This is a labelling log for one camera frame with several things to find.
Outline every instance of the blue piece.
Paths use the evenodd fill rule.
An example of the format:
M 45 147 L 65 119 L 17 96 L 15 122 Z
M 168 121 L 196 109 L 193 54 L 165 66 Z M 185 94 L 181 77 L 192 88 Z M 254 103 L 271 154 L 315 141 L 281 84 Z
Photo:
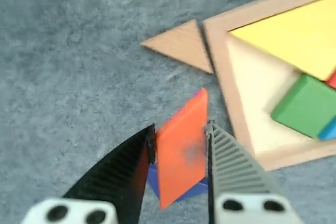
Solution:
M 159 185 L 157 181 L 157 171 L 158 170 L 156 169 L 156 165 L 150 165 L 148 176 L 147 176 L 147 182 L 151 186 L 154 193 L 159 198 L 160 192 L 159 192 Z M 176 199 L 175 202 L 184 200 L 186 198 L 194 197 L 196 195 L 206 192 L 207 190 L 208 190 L 208 179 L 203 178 L 200 182 L 198 182 L 196 185 L 190 188 L 187 192 L 181 195 L 178 199 Z
M 321 140 L 329 140 L 332 138 L 336 138 L 336 116 L 319 134 L 319 139 Z

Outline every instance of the gray carpet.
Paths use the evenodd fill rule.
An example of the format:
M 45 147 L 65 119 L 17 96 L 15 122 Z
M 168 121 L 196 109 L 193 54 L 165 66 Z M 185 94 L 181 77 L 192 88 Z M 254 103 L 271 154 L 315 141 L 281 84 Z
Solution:
M 0 223 L 60 196 L 127 137 L 161 125 L 205 87 L 231 131 L 215 76 L 139 42 L 252 0 L 0 0 Z M 306 223 L 336 219 L 336 157 L 270 173 Z M 140 223 L 207 223 L 207 196 L 159 210 L 146 188 Z

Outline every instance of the green block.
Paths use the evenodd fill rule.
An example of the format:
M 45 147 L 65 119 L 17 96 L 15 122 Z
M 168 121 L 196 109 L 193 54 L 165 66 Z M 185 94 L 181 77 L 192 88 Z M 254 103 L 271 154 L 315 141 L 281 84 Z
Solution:
M 336 115 L 336 90 L 302 74 L 271 112 L 273 120 L 309 137 L 317 137 Z

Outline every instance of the orange parallelogram piece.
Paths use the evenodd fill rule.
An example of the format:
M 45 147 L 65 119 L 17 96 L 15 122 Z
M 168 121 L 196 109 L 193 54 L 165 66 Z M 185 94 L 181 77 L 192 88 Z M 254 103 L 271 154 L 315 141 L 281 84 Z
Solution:
M 202 88 L 156 133 L 161 209 L 205 177 L 207 106 L 208 94 Z

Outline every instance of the wooden triangle piece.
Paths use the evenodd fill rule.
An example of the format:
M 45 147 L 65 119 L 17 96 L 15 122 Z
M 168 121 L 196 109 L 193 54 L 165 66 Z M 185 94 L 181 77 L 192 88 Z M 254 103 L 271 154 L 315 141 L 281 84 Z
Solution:
M 140 44 L 205 72 L 213 73 L 195 19 Z
M 335 17 L 336 0 L 318 0 L 230 33 L 327 80 L 336 68 Z

